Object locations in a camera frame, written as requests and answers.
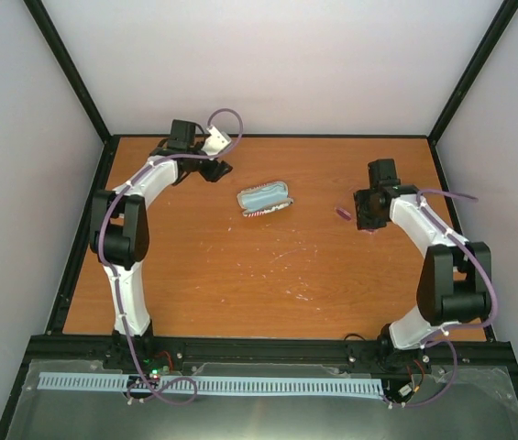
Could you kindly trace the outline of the pink transparent sunglasses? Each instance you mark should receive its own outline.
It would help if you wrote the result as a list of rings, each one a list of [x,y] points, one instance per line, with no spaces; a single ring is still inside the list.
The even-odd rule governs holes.
[[[375,234],[375,229],[365,228],[359,229],[357,223],[357,212],[353,198],[353,191],[348,190],[343,193],[334,203],[335,214],[344,220],[346,223],[351,224],[355,229],[361,233]]]

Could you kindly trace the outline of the light blue cleaning cloth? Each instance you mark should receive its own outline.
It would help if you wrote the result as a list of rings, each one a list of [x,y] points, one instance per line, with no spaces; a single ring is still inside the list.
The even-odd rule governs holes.
[[[243,206],[250,211],[258,211],[268,205],[287,198],[287,192],[280,187],[264,186],[242,195]]]

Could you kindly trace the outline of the flag print glasses case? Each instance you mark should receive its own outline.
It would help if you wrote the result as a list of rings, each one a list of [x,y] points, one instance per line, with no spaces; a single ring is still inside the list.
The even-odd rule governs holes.
[[[272,181],[237,194],[237,203],[246,218],[271,214],[293,205],[288,185],[283,181]]]

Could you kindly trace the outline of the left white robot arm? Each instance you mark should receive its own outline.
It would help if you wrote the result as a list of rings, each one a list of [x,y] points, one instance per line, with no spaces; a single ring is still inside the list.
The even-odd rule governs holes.
[[[149,251],[148,208],[165,189],[192,173],[208,182],[219,181],[232,170],[221,157],[241,139],[209,124],[205,138],[198,140],[198,127],[194,122],[174,120],[170,134],[139,170],[126,182],[112,190],[99,190],[93,197],[89,245],[110,284],[115,343],[125,346],[123,356],[136,369],[149,367],[156,357],[142,277]]]

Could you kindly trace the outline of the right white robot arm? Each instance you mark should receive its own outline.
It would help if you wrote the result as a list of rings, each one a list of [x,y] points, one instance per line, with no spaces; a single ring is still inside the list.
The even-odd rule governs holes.
[[[368,174],[369,187],[354,194],[358,229],[394,224],[424,259],[413,309],[386,324],[377,338],[380,364],[392,364],[400,354],[423,349],[455,328],[491,325],[499,303],[488,245],[451,228],[427,201],[429,190],[401,182],[393,159],[370,162]]]

